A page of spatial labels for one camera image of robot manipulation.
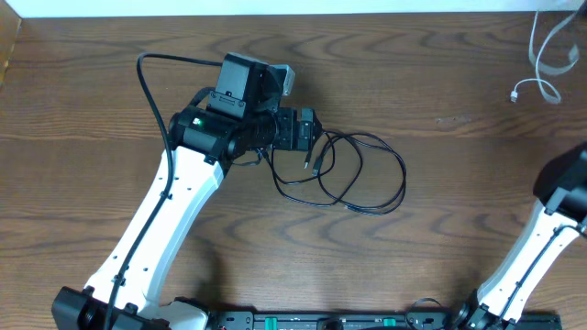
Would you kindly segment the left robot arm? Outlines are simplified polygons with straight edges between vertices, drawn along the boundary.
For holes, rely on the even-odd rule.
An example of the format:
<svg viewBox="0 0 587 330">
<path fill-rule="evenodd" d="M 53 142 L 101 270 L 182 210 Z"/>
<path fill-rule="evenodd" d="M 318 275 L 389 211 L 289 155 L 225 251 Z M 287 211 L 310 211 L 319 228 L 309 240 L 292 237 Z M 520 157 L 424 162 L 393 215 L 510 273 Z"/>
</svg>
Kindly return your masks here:
<svg viewBox="0 0 587 330">
<path fill-rule="evenodd" d="M 203 329 L 209 315 L 186 299 L 161 304 L 168 272 L 195 218 L 248 151 L 310 152 L 321 126 L 310 108 L 281 106 L 295 74 L 234 52 L 216 85 L 169 122 L 150 189 L 108 259 L 81 290 L 62 288 L 51 313 L 60 329 Z"/>
</svg>

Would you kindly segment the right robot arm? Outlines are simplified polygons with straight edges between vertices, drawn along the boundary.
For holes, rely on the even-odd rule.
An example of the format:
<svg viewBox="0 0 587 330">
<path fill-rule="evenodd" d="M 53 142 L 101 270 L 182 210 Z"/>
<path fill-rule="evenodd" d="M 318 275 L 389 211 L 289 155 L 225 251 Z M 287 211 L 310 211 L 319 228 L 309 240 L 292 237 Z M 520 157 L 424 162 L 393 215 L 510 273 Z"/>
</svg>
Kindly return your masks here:
<svg viewBox="0 0 587 330">
<path fill-rule="evenodd" d="M 551 313 L 524 314 L 533 290 L 576 238 L 586 237 L 586 144 L 549 161 L 533 187 L 524 230 L 497 270 L 471 294 L 452 329 L 560 329 Z"/>
</svg>

